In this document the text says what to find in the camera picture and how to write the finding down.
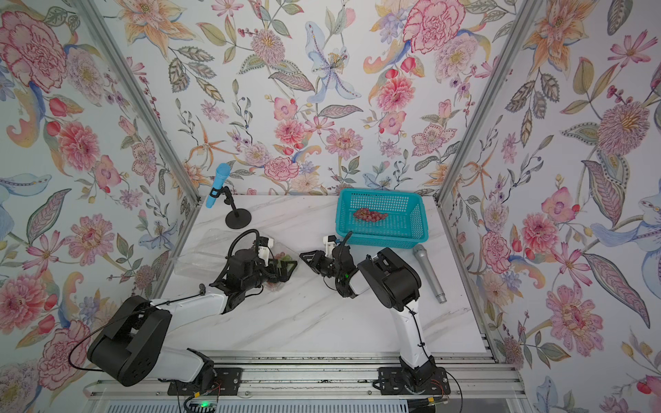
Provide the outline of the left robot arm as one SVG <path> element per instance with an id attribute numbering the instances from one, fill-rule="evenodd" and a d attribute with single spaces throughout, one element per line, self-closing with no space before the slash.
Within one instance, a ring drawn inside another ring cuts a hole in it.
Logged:
<path id="1" fill-rule="evenodd" d="M 197 294 L 127 299 L 98 331 L 87 359 L 125 387 L 159 380 L 213 390 L 221 383 L 213 361 L 196 349 L 166 347 L 166 337 L 185 325 L 230 313 L 266 285 L 288 282 L 297 267 L 296 261 L 275 256 L 272 239 L 247 230 L 230 244 L 216 279 L 201 285 Z"/>

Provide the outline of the clear clamshell container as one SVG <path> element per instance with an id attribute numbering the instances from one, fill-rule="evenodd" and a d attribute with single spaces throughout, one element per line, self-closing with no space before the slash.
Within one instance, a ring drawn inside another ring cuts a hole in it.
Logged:
<path id="1" fill-rule="evenodd" d="M 174 274 L 211 283 L 227 262 L 227 252 L 239 232 L 210 229 L 177 258 Z"/>
<path id="2" fill-rule="evenodd" d="M 286 253 L 292 258 L 294 258 L 297 262 L 298 265 L 295 268 L 291 268 L 290 270 L 287 270 L 285 268 L 280 268 L 278 261 L 276 259 L 276 256 L 282 253 Z M 268 279 L 264 283 L 265 288 L 269 292 L 277 292 L 280 291 L 284 288 L 284 285 L 289 282 L 291 279 L 292 275 L 294 272 L 297 270 L 299 267 L 299 258 L 298 256 L 289 249 L 289 247 L 286 247 L 284 244 L 274 244 L 272 248 L 269 248 L 269 266 L 268 266 L 268 271 L 270 273 L 275 274 L 275 277 L 273 279 Z"/>

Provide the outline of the teal plastic mesh basket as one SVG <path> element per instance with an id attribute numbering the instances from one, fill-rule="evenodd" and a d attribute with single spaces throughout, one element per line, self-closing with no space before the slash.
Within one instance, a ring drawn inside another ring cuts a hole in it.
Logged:
<path id="1" fill-rule="evenodd" d="M 429 239 L 423 198 L 375 189 L 344 189 L 338 198 L 336 233 L 352 245 L 411 249 Z"/>

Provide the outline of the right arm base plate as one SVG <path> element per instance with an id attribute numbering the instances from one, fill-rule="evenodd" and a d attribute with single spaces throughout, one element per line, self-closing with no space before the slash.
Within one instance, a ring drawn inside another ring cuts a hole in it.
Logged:
<path id="1" fill-rule="evenodd" d="M 409 385 L 402 368 L 379 368 L 372 387 L 382 396 L 449 396 L 450 380 L 444 368 L 436 368 L 423 384 Z"/>

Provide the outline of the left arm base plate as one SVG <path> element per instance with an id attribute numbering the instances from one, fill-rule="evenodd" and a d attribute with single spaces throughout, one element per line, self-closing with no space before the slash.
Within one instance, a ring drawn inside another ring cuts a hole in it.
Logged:
<path id="1" fill-rule="evenodd" d="M 242 368 L 214 368 L 203 370 L 192 382 L 172 381 L 167 390 L 168 396 L 237 396 L 242 381 Z"/>

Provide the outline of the red grape bunch back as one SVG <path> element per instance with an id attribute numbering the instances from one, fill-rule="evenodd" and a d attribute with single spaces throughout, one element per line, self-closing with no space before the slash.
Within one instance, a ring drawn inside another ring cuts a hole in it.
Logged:
<path id="1" fill-rule="evenodd" d="M 368 208 L 360 208 L 353 214 L 356 220 L 361 220 L 368 223 L 376 223 L 388 218 L 387 213 L 381 213 Z"/>

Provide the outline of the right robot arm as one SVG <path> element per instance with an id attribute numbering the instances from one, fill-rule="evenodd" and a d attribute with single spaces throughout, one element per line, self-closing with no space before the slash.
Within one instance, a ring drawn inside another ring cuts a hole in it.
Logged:
<path id="1" fill-rule="evenodd" d="M 351 232 L 342 240 L 328 236 L 325 249 L 302 252 L 299 258 L 313 273 L 333 280 L 332 289 L 341 297 L 355 299 L 372 292 L 390 311 L 399 339 L 400 368 L 394 379 L 378 380 L 377 388 L 383 390 L 390 382 L 392 389 L 404 388 L 412 394 L 422 393 L 427 385 L 440 389 L 440 381 L 435 378 L 439 368 L 428 351 L 418 320 L 420 276 L 390 248 L 356 263 L 349 246 L 351 236 Z"/>

